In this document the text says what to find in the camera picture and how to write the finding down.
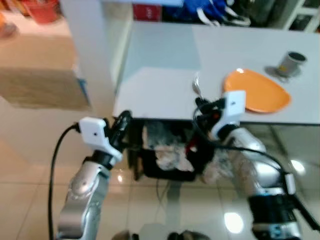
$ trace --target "cup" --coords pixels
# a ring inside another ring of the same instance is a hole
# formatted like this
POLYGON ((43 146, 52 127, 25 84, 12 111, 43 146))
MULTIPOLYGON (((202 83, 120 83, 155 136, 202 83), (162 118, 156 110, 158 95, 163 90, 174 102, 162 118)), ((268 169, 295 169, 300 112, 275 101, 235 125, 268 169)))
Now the cup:
POLYGON ((285 55, 276 71, 282 77, 293 77, 300 72, 299 66, 306 61, 307 58, 301 53, 290 51, 285 55))

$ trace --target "tiled floor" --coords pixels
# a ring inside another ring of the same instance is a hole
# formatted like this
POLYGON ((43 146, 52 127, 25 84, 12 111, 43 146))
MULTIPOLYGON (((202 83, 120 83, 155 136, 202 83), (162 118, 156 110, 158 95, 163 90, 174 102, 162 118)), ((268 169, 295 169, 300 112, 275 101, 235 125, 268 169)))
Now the tiled floor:
MULTIPOLYGON (((299 160, 305 168, 304 173, 296 172, 301 186, 298 194, 320 221, 319 128, 290 128, 280 127, 276 131, 285 142, 289 159, 299 160)), ((57 165, 53 200, 55 224, 69 181, 81 161, 57 165)), ((0 239, 48 239, 49 168, 28 164, 4 142, 0 144, 0 162, 0 239)), ((220 179, 212 185, 205 185, 200 180, 182 184, 168 184, 168 181, 160 180, 158 192, 160 198, 163 196, 161 203, 157 198, 156 183, 155 179, 146 177, 134 182, 128 169, 114 169, 103 203, 97 239, 110 240, 114 234, 125 229, 138 233, 141 240, 165 240, 168 233, 180 233, 186 229, 207 234, 212 240, 255 239, 251 233, 252 215, 247 200, 238 194, 228 179, 220 179), (231 216, 236 229, 226 226, 225 216, 231 216)), ((320 238, 299 213, 296 216, 304 240, 320 238)))

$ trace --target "metal spoon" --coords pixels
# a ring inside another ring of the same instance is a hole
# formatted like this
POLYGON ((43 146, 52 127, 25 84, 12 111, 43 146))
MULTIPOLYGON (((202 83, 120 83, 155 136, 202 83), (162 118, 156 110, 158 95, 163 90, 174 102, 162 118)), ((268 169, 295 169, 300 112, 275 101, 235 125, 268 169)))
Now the metal spoon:
POLYGON ((204 99, 201 95, 200 87, 199 87, 199 73, 195 74, 194 80, 192 81, 192 89, 201 99, 204 99))

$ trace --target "black cable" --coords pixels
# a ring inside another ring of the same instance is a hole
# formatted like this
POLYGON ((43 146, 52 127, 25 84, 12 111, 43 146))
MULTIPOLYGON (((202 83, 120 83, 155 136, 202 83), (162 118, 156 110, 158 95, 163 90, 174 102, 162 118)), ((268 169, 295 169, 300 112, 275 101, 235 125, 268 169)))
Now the black cable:
POLYGON ((68 127, 66 130, 64 130, 64 132, 61 134, 58 142, 55 145, 55 149, 54 149, 52 161, 51 161, 50 182, 49 182, 49 192, 48 192, 48 228, 49 228, 50 240, 55 239, 54 224, 53 224, 53 217, 52 217, 52 194, 53 194, 53 188, 54 188, 55 163, 56 163, 56 158, 57 158, 57 154, 58 154, 61 142, 64 139, 64 137, 67 135, 67 133, 72 129, 79 130, 79 127, 77 124, 74 124, 68 127))
POLYGON ((277 169, 280 173, 284 173, 285 169, 282 166, 282 164, 273 156, 267 154, 266 152, 263 151, 259 151, 259 150, 254 150, 254 149, 250 149, 250 148, 246 148, 246 147, 236 147, 236 146, 226 146, 226 145, 221 145, 220 143, 216 142, 216 141, 211 141, 208 139, 208 136, 206 134, 204 134, 204 132, 202 131, 202 129, 199 127, 198 123, 197 123, 197 112, 201 111, 201 109, 203 107, 208 107, 208 106, 212 106, 212 107, 217 107, 217 104, 215 102, 207 102, 204 103, 202 105, 199 105, 193 112, 193 121, 192 121, 192 125, 195 129, 195 131, 200 135, 200 137, 208 144, 211 145, 217 149, 225 149, 225 150, 234 150, 234 151, 240 151, 240 152, 252 152, 252 153, 257 153, 260 155, 263 155, 269 159, 271 159, 272 161, 274 161, 275 163, 277 163, 280 168, 277 168, 271 164, 268 164, 267 162, 265 162, 265 164, 268 164, 269 166, 277 169))

